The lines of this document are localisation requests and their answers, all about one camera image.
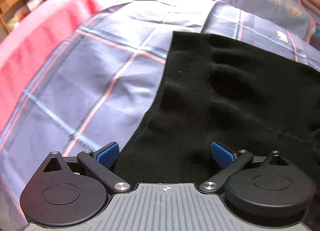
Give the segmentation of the black pants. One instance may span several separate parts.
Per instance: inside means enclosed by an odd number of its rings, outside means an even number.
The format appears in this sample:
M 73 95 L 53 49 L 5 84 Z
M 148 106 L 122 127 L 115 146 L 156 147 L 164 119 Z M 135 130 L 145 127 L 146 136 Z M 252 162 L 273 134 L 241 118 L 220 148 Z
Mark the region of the black pants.
M 319 181 L 319 72 L 219 35 L 174 32 L 155 100 L 114 172 L 139 182 L 201 183 L 217 142 L 280 151 Z

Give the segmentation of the purple plaid bed sheet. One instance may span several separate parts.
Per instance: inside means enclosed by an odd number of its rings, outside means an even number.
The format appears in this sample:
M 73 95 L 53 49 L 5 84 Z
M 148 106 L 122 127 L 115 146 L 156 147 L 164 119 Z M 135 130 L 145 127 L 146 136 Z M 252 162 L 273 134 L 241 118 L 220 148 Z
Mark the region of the purple plaid bed sheet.
M 43 192 L 52 151 L 116 142 L 122 152 L 155 100 L 174 32 L 227 37 L 319 72 L 308 42 L 221 0 L 48 0 L 1 44 L 1 230 L 319 230 L 319 181 L 281 152 L 291 188 L 280 193 L 126 180 L 120 194 Z

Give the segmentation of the white sheet label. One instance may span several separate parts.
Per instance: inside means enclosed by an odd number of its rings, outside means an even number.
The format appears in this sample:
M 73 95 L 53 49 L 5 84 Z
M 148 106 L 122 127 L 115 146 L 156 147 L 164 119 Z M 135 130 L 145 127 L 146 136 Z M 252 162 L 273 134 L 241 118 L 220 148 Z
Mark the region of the white sheet label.
M 289 42 L 288 39 L 287 39 L 286 33 L 283 33 L 283 32 L 281 32 L 281 31 L 277 31 L 277 36 L 278 36 L 278 39 L 279 39 L 279 40 L 281 40 L 281 41 L 283 41 L 283 42 L 286 42 L 286 43 Z

